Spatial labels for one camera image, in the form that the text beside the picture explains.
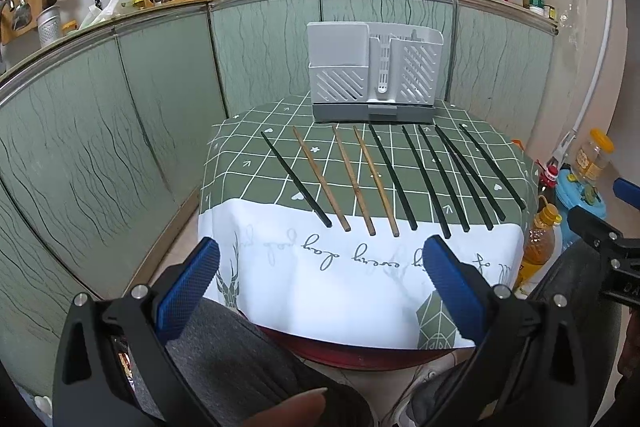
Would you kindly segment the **person's left hand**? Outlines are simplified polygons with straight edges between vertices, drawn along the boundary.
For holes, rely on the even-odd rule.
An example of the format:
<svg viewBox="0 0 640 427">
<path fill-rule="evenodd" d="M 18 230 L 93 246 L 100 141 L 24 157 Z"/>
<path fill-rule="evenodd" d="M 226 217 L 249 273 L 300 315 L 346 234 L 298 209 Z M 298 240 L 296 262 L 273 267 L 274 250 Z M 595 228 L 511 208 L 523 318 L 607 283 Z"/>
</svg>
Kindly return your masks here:
<svg viewBox="0 0 640 427">
<path fill-rule="evenodd" d="M 308 427 L 318 424 L 326 409 L 326 388 L 312 389 L 294 395 L 271 409 L 249 418 L 244 426 Z"/>
</svg>

